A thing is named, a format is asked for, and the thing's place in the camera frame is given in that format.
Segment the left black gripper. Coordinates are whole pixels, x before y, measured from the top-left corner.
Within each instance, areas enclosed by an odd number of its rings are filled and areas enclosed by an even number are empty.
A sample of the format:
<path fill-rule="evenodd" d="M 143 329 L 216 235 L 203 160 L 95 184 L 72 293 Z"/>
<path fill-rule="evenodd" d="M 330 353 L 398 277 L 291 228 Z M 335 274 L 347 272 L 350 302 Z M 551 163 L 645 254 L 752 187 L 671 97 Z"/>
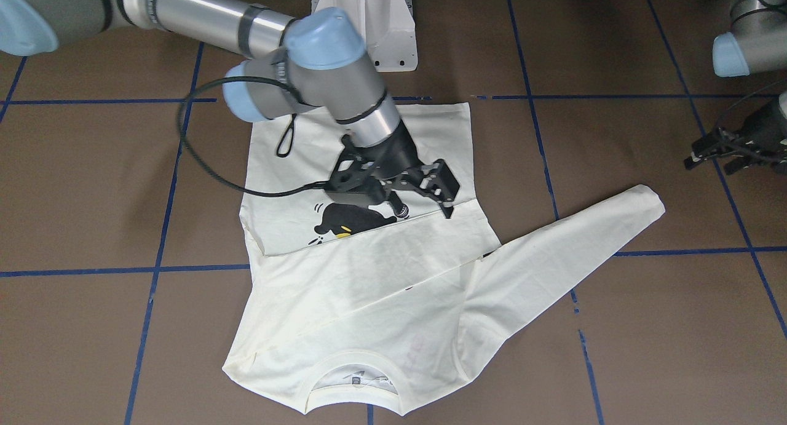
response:
<path fill-rule="evenodd" d="M 740 135 L 743 146 L 750 151 L 745 159 L 750 164 L 785 167 L 785 101 L 770 100 L 746 117 Z"/>

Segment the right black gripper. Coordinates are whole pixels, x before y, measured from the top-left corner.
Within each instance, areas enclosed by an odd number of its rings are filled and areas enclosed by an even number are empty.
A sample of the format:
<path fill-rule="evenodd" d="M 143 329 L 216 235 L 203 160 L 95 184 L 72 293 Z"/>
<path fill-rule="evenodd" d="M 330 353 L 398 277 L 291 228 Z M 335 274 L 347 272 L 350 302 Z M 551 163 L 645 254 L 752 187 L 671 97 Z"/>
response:
<path fill-rule="evenodd" d="M 394 189 L 413 191 L 424 196 L 438 204 L 447 220 L 452 218 L 453 206 L 461 186 L 444 159 L 436 159 L 432 164 L 421 162 L 415 142 L 404 122 L 399 122 L 391 136 L 384 141 L 364 147 L 363 158 L 372 162 L 372 166 L 363 171 L 363 181 L 369 181 L 372 177 L 379 181 L 390 180 Z M 406 186 L 397 178 L 405 172 Z M 409 207 L 395 191 L 390 190 L 386 202 L 400 220 L 409 217 Z"/>

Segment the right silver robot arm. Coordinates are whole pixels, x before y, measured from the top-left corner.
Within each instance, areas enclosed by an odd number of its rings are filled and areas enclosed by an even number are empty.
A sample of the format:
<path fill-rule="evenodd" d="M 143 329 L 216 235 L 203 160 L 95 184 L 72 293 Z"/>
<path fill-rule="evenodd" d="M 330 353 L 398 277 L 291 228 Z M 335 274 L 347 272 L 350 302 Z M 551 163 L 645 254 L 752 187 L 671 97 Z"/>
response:
<path fill-rule="evenodd" d="M 293 18 L 241 0 L 2 0 L 2 51 L 17 56 L 53 52 L 129 25 L 188 36 L 245 57 L 223 78 L 184 97 L 176 116 L 181 144 L 216 181 L 267 198 L 320 190 L 339 204 L 386 203 L 399 218 L 409 210 L 397 193 L 411 191 L 435 201 L 444 217 L 451 217 L 459 182 L 444 159 L 421 161 L 362 36 L 336 7 Z M 186 138 L 184 114 L 198 94 L 216 87 L 222 87 L 234 115 L 247 122 L 325 108 L 345 130 L 329 178 L 265 193 L 211 169 Z"/>

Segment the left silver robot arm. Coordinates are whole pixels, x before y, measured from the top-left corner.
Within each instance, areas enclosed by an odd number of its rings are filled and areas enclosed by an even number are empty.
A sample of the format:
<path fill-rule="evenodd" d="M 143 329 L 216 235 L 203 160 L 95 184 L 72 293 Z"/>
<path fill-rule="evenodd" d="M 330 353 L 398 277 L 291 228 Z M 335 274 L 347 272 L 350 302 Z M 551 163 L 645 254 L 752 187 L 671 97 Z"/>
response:
<path fill-rule="evenodd" d="M 739 77 L 785 69 L 785 1 L 732 0 L 730 31 L 717 36 L 712 63 L 719 77 Z M 729 132 L 727 154 L 736 157 L 726 175 L 752 166 L 785 173 L 785 93 L 753 112 L 739 131 Z"/>

